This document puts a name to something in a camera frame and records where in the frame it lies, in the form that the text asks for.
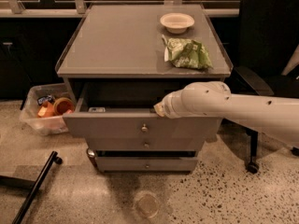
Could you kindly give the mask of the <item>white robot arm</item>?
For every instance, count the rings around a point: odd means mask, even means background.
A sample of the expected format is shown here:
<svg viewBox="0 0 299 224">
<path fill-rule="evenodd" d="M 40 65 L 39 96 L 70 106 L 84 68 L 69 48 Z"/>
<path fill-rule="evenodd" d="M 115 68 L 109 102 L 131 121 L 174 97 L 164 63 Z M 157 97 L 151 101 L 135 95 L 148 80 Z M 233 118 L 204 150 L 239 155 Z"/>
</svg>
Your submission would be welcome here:
<svg viewBox="0 0 299 224">
<path fill-rule="evenodd" d="M 233 94 L 221 81 L 193 82 L 167 94 L 154 110 L 170 119 L 228 119 L 290 146 L 299 146 L 298 99 Z"/>
</svg>

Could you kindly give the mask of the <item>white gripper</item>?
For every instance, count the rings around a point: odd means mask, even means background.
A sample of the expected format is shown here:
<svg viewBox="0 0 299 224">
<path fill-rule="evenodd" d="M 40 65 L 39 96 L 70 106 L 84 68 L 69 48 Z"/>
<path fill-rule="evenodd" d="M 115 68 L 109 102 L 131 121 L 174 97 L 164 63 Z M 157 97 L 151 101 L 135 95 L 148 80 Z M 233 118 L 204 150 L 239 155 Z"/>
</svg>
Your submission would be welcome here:
<svg viewBox="0 0 299 224">
<path fill-rule="evenodd" d="M 154 106 L 155 112 L 163 117 L 166 115 L 170 119 L 178 119 L 187 116 L 187 110 L 182 103 L 182 91 L 173 91 L 163 98 L 163 103 Z"/>
</svg>

